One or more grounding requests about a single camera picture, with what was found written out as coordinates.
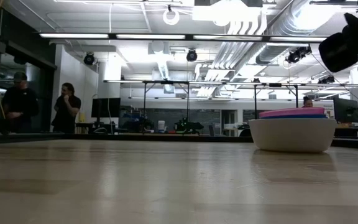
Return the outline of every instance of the black shirt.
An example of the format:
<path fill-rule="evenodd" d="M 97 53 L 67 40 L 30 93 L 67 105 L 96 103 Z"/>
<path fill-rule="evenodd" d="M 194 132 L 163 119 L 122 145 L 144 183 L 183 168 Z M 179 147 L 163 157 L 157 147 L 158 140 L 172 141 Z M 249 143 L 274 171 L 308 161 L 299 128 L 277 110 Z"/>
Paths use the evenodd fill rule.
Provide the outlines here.
<path fill-rule="evenodd" d="M 68 102 L 72 108 L 81 108 L 81 100 L 76 96 L 69 97 Z M 63 96 L 59 96 L 59 98 L 57 98 L 55 107 L 57 107 L 58 110 L 52 125 L 59 130 L 73 129 L 75 127 L 75 116 L 72 116 L 68 112 Z"/>
<path fill-rule="evenodd" d="M 2 99 L 2 105 L 8 106 L 8 113 L 23 113 L 22 116 L 16 118 L 20 122 L 31 122 L 31 117 L 39 113 L 37 95 L 30 88 L 21 90 L 11 87 L 7 89 Z"/>

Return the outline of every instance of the person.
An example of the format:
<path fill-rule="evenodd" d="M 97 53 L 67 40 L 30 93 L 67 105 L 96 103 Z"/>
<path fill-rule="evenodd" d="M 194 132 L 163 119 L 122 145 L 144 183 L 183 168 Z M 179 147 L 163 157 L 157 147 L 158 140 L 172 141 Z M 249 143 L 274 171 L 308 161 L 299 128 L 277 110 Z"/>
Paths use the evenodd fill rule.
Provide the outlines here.
<path fill-rule="evenodd" d="M 27 75 L 14 74 L 14 86 L 7 89 L 2 99 L 7 130 L 14 133 L 30 133 L 31 117 L 38 115 L 38 99 L 35 91 L 27 86 Z"/>
<path fill-rule="evenodd" d="M 307 96 L 303 97 L 303 107 L 304 108 L 313 107 L 313 101 Z"/>
<path fill-rule="evenodd" d="M 75 131 L 75 117 L 81 108 L 81 100 L 74 95 L 71 83 L 62 85 L 62 95 L 56 100 L 56 116 L 52 121 L 53 131 L 73 134 Z"/>

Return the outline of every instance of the monitor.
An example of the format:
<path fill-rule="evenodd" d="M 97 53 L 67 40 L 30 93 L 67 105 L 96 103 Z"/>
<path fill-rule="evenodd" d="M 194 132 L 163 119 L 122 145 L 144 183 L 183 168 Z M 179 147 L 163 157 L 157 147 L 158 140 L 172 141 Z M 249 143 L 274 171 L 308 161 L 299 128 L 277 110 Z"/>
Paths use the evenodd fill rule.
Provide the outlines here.
<path fill-rule="evenodd" d="M 98 98 L 92 101 L 92 118 L 119 118 L 120 98 Z"/>
<path fill-rule="evenodd" d="M 356 100 L 334 98 L 335 120 L 340 123 L 358 123 L 358 103 Z"/>

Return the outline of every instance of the white bowl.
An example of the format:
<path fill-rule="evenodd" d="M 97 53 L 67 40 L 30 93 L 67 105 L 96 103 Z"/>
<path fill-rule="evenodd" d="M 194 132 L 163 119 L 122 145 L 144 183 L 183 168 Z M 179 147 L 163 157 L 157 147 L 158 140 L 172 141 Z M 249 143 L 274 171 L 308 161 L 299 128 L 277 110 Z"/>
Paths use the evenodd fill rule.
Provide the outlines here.
<path fill-rule="evenodd" d="M 335 133 L 334 119 L 258 119 L 249 121 L 259 149 L 278 152 L 324 152 Z"/>

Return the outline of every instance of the ceiling light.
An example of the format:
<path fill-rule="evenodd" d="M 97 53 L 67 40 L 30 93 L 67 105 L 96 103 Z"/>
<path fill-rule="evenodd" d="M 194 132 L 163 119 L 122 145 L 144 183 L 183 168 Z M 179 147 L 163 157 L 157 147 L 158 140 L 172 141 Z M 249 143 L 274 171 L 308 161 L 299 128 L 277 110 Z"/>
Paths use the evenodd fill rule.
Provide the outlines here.
<path fill-rule="evenodd" d="M 189 82 L 189 84 L 222 85 L 223 82 Z"/>
<path fill-rule="evenodd" d="M 266 43 L 266 45 L 272 47 L 309 47 L 309 44 L 297 43 Z"/>
<path fill-rule="evenodd" d="M 144 97 L 128 97 L 128 99 L 144 100 Z M 146 99 L 155 99 L 155 97 L 146 97 Z"/>
<path fill-rule="evenodd" d="M 59 33 L 51 33 L 51 34 L 40 34 L 43 38 L 51 38 L 51 39 L 108 39 L 108 34 L 59 34 Z"/>
<path fill-rule="evenodd" d="M 160 100 L 186 100 L 187 98 L 180 97 L 159 97 Z"/>
<path fill-rule="evenodd" d="M 286 37 L 271 37 L 269 41 L 271 42 L 292 42 L 292 43 L 308 43 L 308 44 L 319 44 L 322 41 L 327 39 L 327 37 L 310 37 L 310 36 L 304 36 L 304 37 L 292 37 L 292 36 L 286 36 Z"/>
<path fill-rule="evenodd" d="M 55 2 L 73 2 L 73 3 L 84 3 L 84 4 L 171 4 L 171 5 L 182 5 L 181 1 L 144 1 L 144 0 L 54 0 Z"/>
<path fill-rule="evenodd" d="M 147 40 L 184 40 L 185 35 L 167 35 L 167 34 L 117 34 L 117 39 L 147 39 Z"/>
<path fill-rule="evenodd" d="M 108 83 L 143 83 L 143 81 L 138 81 L 138 80 L 105 80 L 104 82 L 108 82 Z"/>
<path fill-rule="evenodd" d="M 262 37 L 251 35 L 194 35 L 193 38 L 195 40 L 225 40 L 244 42 L 256 42 L 262 40 Z"/>

